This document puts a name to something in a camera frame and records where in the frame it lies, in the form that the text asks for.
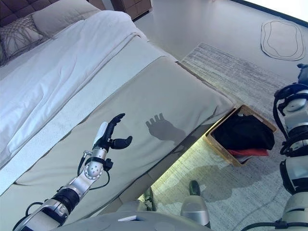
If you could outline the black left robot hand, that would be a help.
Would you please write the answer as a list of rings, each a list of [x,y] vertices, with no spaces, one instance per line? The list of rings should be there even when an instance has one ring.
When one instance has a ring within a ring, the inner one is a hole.
[[[102,148],[106,151],[109,149],[125,149],[131,142],[133,137],[128,136],[126,139],[112,139],[111,136],[114,132],[115,126],[121,122],[121,119],[125,116],[125,113],[116,115],[109,123],[103,122],[98,130],[97,136],[94,140],[93,148]]]

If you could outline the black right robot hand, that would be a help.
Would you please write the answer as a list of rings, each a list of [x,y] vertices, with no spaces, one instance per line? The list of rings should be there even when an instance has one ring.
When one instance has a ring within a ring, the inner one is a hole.
[[[307,64],[298,64],[300,68],[300,73],[298,75],[298,83],[308,85],[308,65]]]

